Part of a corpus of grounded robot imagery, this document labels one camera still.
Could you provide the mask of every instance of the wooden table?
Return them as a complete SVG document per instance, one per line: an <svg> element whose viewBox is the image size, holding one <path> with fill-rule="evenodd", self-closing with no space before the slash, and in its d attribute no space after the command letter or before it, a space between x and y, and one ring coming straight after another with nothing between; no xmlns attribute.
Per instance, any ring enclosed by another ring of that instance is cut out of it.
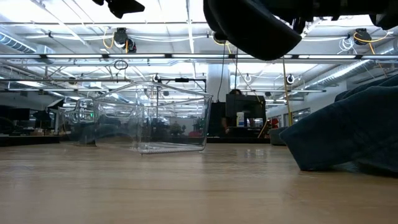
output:
<svg viewBox="0 0 398 224"><path fill-rule="evenodd" d="M300 172L285 147L209 144L142 156L0 148L0 223L397 223L398 179Z"/></svg>

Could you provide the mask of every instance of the clear plastic container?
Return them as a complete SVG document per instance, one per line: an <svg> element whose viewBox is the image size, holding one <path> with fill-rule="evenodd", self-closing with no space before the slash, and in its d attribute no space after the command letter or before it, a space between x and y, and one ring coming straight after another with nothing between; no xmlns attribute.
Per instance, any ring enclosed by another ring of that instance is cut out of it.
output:
<svg viewBox="0 0 398 224"><path fill-rule="evenodd" d="M74 109L59 108L60 135L80 145L95 145L95 124L92 99L79 99Z"/></svg>
<svg viewBox="0 0 398 224"><path fill-rule="evenodd" d="M94 99L96 145L141 154L202 151L211 95L135 82Z"/></svg>

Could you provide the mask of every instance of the ceiling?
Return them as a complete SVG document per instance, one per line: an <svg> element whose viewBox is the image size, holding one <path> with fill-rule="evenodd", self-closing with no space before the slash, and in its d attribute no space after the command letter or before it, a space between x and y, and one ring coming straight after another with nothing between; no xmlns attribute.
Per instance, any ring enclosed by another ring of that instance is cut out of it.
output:
<svg viewBox="0 0 398 224"><path fill-rule="evenodd" d="M103 43L103 36L107 45L111 45L112 33L117 27L126 27L127 33L134 39L139 54L154 53L195 53L222 54L223 46L216 44L211 38L211 29L203 15L203 0L139 0L146 9L144 12L126 14L122 19L114 17L107 6L98 6L92 0L44 0L45 9L40 8L31 0L3 0L0 1L0 27L18 36L27 43L41 44L50 47L57 54L111 54L123 53L113 46L107 49ZM192 36L188 25L188 13L191 18ZM368 16L342 16L338 21L321 21L309 26L310 32L290 54L368 54L369 47L354 45L353 49L342 50L341 41L348 33L356 28L367 28L373 38L378 39L386 32L374 27ZM395 38L394 33L374 46L382 45ZM226 50L235 53L236 47L229 45ZM0 45L0 53L17 54L18 52ZM151 80L154 74L163 78L193 77L193 61L175 62L166 65L164 61L153 61L151 66L140 65L126 70L128 78L133 80ZM212 62L195 61L196 77L206 77L208 64ZM230 74L235 73L235 64L228 62ZM323 72L330 70L340 62L312 63L289 62L286 73L299 77L300 82L308 82ZM44 73L45 67L27 67L37 73ZM49 66L49 72L55 72L53 78L70 76L80 77L85 74L89 78L109 78L111 75L103 66L66 66L57 71L60 66ZM279 62L248 62L238 63L239 71L243 75L250 75L252 88L281 88L284 84L281 74L283 65ZM118 71L109 68L112 74ZM377 69L370 74L379 73ZM238 88L248 88L240 78ZM113 83L112 87L124 83ZM185 88L193 88L194 83L186 83Z"/></svg>

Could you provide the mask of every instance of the dark blue fabric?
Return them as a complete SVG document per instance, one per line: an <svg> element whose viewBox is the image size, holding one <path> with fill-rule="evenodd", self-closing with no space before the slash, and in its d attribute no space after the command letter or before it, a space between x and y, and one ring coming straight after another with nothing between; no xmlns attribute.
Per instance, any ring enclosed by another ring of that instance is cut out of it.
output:
<svg viewBox="0 0 398 224"><path fill-rule="evenodd" d="M337 102L286 129L286 142L302 170L365 159L396 150L398 76L344 92Z"/></svg>

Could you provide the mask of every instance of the white pillar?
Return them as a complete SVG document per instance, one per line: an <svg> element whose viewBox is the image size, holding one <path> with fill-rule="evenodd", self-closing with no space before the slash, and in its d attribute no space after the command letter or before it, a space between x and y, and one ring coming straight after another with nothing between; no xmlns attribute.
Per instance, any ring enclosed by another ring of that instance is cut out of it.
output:
<svg viewBox="0 0 398 224"><path fill-rule="evenodd" d="M213 102L217 102L217 100L225 102L225 95L227 95L229 91L228 64L224 64L224 67L220 64L209 64L207 73L207 93L213 95Z"/></svg>

